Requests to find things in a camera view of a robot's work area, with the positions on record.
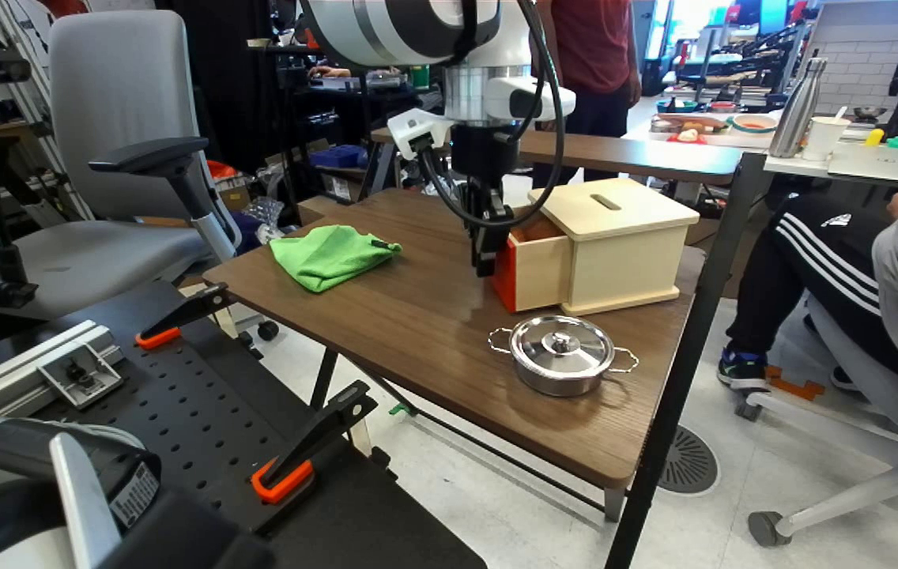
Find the stainless steel pot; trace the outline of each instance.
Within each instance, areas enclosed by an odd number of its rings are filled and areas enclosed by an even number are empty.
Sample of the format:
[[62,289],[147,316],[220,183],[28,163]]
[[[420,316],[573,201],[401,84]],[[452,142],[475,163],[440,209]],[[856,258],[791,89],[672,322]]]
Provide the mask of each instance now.
[[[629,349],[618,349],[599,327],[577,316],[522,320],[517,328],[493,328],[488,345],[514,358],[526,387],[554,397],[587,394],[609,372],[638,368]],[[618,355],[629,358],[629,368],[613,369]]]

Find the pot handle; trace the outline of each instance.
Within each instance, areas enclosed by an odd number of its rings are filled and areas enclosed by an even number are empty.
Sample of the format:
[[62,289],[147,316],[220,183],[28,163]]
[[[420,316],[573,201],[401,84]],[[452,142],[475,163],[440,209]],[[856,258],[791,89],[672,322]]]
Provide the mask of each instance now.
[[629,361],[629,368],[612,368],[612,372],[632,372],[632,369],[638,369],[638,355],[635,352],[629,352],[629,349],[613,349],[613,355],[623,355],[628,361]]
[[498,355],[514,355],[509,339],[514,339],[514,328],[493,328],[488,335],[488,349],[498,352]]

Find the green cloth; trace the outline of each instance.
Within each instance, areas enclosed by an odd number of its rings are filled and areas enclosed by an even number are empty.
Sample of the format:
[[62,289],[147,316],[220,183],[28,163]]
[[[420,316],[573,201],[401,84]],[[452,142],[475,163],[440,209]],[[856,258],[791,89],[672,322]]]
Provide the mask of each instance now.
[[398,246],[374,233],[358,233],[352,224],[312,229],[304,238],[269,243],[273,258],[306,291],[323,295],[378,264],[395,258]]

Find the floor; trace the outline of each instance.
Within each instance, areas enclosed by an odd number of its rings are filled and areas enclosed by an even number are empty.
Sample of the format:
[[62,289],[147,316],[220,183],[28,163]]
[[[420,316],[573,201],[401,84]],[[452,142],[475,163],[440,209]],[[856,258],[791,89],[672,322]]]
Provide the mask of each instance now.
[[[898,504],[821,525],[795,537],[791,548],[764,550],[753,544],[748,531],[753,508],[800,508],[860,482],[875,460],[806,438],[774,420],[739,420],[734,397],[716,379],[716,358],[723,341],[722,328],[731,316],[734,301],[723,301],[682,410],[682,428],[699,434],[718,456],[718,483],[694,495],[668,491],[656,495],[635,569],[898,569]],[[274,341],[261,345],[261,352],[269,369],[304,397],[310,394],[323,355],[321,345],[286,328]],[[342,361],[337,375],[340,390],[360,372]],[[358,431],[358,438],[386,449],[401,488],[472,544],[489,569],[603,566],[618,525],[603,522],[599,508],[424,417],[401,415],[386,392],[374,390],[374,394],[379,407]],[[599,491],[528,451],[455,417],[448,420],[493,442],[499,451],[600,498]]]

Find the red shirt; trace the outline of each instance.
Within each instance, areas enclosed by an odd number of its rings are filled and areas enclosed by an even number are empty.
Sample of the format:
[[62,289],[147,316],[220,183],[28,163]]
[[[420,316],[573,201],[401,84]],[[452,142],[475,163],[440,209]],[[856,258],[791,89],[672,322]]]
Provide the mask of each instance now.
[[554,0],[554,36],[562,84],[620,92],[632,73],[629,0]]

